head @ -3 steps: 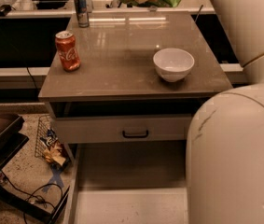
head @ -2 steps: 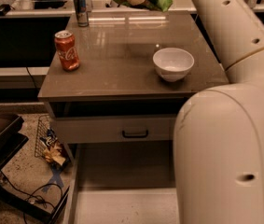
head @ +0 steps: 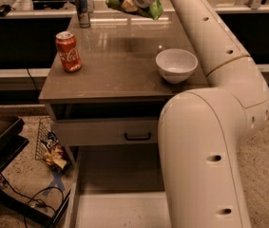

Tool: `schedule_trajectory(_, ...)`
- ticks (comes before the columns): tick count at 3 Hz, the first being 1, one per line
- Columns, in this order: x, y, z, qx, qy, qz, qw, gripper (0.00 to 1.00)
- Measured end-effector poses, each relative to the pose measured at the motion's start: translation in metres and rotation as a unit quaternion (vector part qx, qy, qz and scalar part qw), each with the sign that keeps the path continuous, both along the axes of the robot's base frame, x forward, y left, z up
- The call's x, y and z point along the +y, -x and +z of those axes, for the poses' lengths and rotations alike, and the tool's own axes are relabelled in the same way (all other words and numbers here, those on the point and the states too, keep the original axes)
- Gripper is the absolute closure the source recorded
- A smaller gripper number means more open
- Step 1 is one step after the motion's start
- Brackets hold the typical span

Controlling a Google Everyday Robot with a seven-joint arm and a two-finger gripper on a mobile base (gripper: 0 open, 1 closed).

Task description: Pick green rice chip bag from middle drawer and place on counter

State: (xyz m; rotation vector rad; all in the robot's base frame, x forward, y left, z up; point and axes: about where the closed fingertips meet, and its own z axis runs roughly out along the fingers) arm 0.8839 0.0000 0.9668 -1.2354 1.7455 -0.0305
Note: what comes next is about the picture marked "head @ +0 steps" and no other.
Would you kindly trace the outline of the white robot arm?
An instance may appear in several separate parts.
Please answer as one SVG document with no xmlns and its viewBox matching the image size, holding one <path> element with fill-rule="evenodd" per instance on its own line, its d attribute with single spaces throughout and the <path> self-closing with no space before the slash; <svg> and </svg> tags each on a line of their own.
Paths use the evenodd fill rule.
<svg viewBox="0 0 269 228">
<path fill-rule="evenodd" d="M 134 0 L 141 8 L 155 0 Z M 251 228 L 237 148 L 269 117 L 269 87 L 206 0 L 170 0 L 209 86 L 163 107 L 158 144 L 172 228 Z"/>
</svg>

